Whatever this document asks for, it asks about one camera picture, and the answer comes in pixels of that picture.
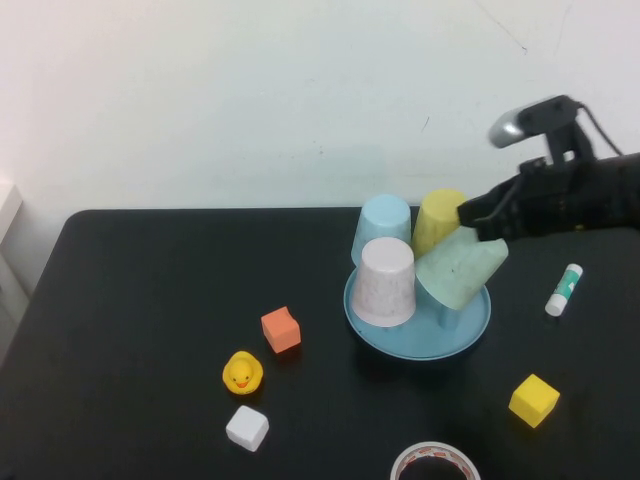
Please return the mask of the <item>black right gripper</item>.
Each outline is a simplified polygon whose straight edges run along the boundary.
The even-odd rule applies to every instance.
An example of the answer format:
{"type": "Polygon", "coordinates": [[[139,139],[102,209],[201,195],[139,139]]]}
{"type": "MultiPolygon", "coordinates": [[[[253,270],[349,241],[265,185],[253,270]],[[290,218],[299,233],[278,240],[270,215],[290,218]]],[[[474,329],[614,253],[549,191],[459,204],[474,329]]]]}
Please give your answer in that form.
{"type": "Polygon", "coordinates": [[[590,173],[588,161],[560,166],[542,157],[526,161],[517,177],[462,203],[457,208],[460,224],[474,225],[480,241],[587,230],[584,187],[590,173]]]}

